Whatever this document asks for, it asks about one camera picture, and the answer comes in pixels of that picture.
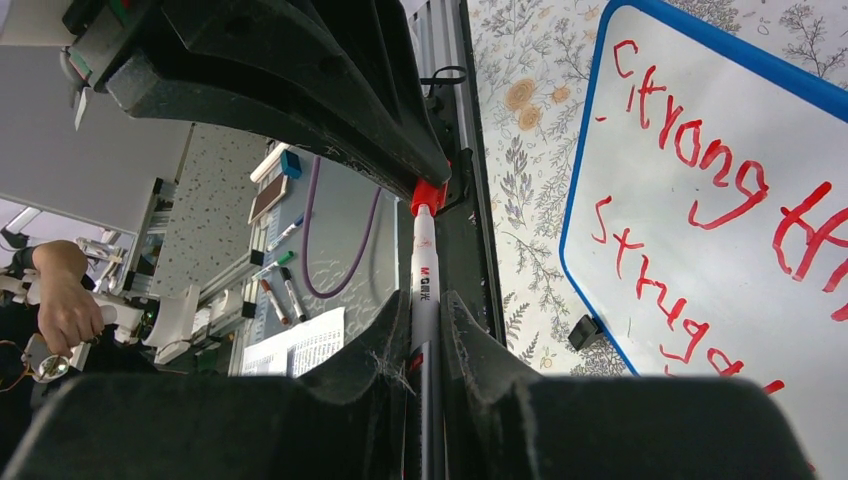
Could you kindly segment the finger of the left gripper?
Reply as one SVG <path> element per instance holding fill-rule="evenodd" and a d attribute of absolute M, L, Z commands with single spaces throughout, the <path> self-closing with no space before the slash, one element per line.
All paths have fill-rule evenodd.
<path fill-rule="evenodd" d="M 266 136 L 404 199 L 451 176 L 397 1 L 157 1 L 105 86 L 134 118 Z"/>

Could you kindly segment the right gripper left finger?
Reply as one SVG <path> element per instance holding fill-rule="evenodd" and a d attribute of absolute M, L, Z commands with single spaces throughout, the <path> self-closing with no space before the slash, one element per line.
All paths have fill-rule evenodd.
<path fill-rule="evenodd" d="M 287 376 L 84 375 L 37 413 L 7 479 L 397 479 L 410 300 Z"/>

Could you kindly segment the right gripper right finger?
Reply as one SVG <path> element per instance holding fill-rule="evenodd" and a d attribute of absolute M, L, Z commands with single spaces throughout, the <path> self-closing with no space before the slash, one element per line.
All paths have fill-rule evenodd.
<path fill-rule="evenodd" d="M 740 380 L 544 376 L 441 299 L 453 479 L 810 479 L 778 407 Z"/>

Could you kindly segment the red capped marker pen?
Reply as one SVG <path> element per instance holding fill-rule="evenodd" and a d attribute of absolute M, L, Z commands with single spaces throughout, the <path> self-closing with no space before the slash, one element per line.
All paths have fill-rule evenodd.
<path fill-rule="evenodd" d="M 415 213 L 411 255 L 410 354 L 403 473 L 406 479 L 445 477 L 441 401 L 440 273 L 435 222 L 426 204 Z"/>

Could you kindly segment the red marker cap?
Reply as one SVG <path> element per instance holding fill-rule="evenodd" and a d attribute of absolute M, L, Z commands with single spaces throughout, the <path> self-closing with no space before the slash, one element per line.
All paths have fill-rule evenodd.
<path fill-rule="evenodd" d="M 437 213 L 445 206 L 447 198 L 448 184 L 444 183 L 439 186 L 434 186 L 428 183 L 423 178 L 419 178 L 416 182 L 412 200 L 410 202 L 410 212 L 413 216 L 417 216 L 422 207 L 426 207 L 429 215 L 435 217 Z"/>

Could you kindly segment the blue framed whiteboard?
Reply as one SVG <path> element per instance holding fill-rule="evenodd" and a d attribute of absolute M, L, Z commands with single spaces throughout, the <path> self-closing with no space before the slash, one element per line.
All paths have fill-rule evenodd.
<path fill-rule="evenodd" d="M 563 269 L 639 375 L 735 376 L 847 475 L 847 94 L 662 1 L 601 16 Z"/>

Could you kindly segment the operator hand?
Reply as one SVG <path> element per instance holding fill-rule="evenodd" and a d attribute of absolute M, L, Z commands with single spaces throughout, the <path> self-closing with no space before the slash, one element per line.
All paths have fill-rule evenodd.
<path fill-rule="evenodd" d="M 101 307 L 79 280 L 41 280 L 38 328 L 52 354 L 71 356 L 71 350 L 104 330 Z"/>

